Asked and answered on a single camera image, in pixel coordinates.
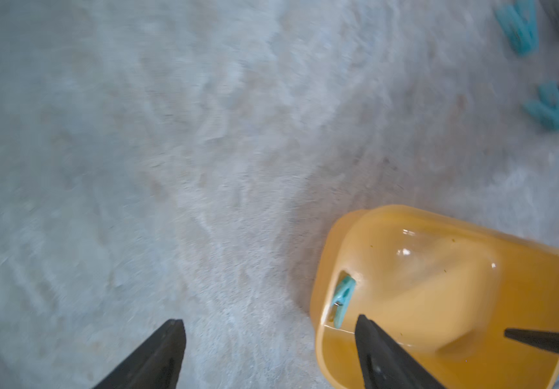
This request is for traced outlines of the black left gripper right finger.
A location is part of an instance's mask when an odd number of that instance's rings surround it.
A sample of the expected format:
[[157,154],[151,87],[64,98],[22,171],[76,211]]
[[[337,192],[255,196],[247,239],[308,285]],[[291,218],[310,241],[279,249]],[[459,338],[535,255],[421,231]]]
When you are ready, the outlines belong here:
[[364,314],[356,322],[355,343],[365,388],[445,388]]

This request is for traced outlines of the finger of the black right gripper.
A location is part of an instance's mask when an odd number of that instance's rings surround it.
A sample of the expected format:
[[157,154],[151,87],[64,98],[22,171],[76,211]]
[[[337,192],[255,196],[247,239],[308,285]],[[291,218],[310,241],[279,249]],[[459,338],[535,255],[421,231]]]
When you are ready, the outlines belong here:
[[559,332],[506,328],[504,336],[524,345],[559,354]]

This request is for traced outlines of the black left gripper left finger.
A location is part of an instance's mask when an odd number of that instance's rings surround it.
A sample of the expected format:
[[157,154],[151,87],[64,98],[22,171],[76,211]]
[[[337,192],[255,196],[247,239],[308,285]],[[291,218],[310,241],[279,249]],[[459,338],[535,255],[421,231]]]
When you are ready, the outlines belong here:
[[184,322],[169,319],[95,385],[95,389],[176,388],[185,348]]

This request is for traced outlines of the teal clothespin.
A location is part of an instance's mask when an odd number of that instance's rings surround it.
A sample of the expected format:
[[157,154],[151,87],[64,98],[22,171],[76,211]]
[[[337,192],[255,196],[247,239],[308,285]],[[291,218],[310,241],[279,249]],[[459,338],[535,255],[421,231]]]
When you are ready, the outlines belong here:
[[556,82],[540,84],[539,99],[522,104],[524,110],[550,131],[559,131],[559,88]]
[[538,48],[539,34],[533,0],[518,0],[500,6],[495,11],[495,17],[517,55],[526,56]]
[[331,322],[334,328],[340,329],[355,292],[356,281],[351,276],[345,276],[336,285],[331,301]]

